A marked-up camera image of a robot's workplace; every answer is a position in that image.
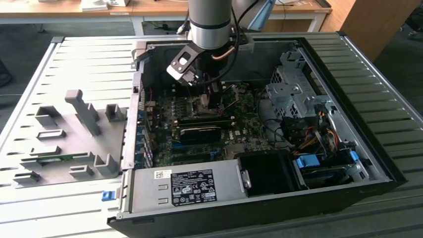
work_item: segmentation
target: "gray carpet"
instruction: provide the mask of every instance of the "gray carpet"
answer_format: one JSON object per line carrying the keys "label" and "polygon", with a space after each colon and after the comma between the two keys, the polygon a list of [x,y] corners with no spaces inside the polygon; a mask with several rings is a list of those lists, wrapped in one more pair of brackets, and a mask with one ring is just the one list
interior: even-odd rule
{"label": "gray carpet", "polygon": [[[176,28],[179,24],[169,24],[169,27]],[[157,22],[147,23],[145,33],[165,34],[155,29],[157,26]],[[29,24],[0,25],[0,59],[13,76],[13,81],[0,88],[0,95],[22,93],[53,36],[133,35],[129,22],[45,24],[44,29],[45,33],[37,33],[36,27]],[[409,28],[405,28],[396,34],[375,65],[421,113],[423,35],[408,40],[409,31]],[[18,96],[0,97],[0,131],[17,101]]]}
{"label": "gray carpet", "polygon": [[379,55],[375,66],[423,114],[423,33],[408,39],[404,26]]}

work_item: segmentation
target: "connector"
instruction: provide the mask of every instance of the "connector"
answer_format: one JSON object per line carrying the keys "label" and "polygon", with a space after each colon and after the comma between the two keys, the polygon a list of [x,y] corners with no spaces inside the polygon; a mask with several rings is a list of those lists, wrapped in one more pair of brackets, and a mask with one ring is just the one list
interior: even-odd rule
{"label": "connector", "polygon": [[183,24],[183,25],[177,28],[176,35],[181,35],[183,32],[184,32],[184,29],[185,29],[185,24]]}

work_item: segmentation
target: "warning label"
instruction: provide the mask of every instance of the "warning label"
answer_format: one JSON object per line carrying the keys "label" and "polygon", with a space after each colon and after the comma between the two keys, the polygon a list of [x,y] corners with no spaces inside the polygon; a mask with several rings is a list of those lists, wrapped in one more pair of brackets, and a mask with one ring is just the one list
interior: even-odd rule
{"label": "warning label", "polygon": [[171,180],[175,207],[217,201],[212,170],[172,174]]}

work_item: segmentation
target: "metal table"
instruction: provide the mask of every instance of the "metal table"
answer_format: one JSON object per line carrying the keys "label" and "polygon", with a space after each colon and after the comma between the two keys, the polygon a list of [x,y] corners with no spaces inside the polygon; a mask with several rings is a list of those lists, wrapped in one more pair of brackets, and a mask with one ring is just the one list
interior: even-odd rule
{"label": "metal table", "polygon": [[[347,37],[336,33],[284,34],[305,37],[347,92],[408,182],[395,191],[371,197],[344,211],[283,223],[221,231],[200,237],[416,237],[423,232],[423,120],[411,105],[371,65]],[[85,78],[99,89],[84,100],[101,107],[129,102],[132,43],[180,39],[155,37],[54,38],[0,135],[0,151],[8,151],[16,133],[30,125],[28,113],[37,93],[61,80]],[[113,93],[111,80],[119,80]],[[105,224],[117,202],[101,202],[101,191],[113,190],[120,178],[13,189],[10,179],[18,155],[0,158],[1,237],[121,238]]]}

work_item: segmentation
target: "blue latch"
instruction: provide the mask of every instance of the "blue latch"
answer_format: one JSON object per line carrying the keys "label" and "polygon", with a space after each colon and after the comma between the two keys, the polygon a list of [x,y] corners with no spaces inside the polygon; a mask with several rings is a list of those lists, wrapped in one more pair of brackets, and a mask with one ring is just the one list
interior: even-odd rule
{"label": "blue latch", "polygon": [[353,161],[357,161],[357,154],[355,151],[349,151],[349,155],[351,155],[351,158],[353,159]]}
{"label": "blue latch", "polygon": [[316,155],[301,155],[297,159],[296,159],[296,164],[299,166],[299,168],[307,168],[307,167],[312,167],[312,166],[319,166],[320,162],[317,159]]}
{"label": "blue latch", "polygon": [[116,200],[116,191],[103,191],[101,201],[112,201]]}

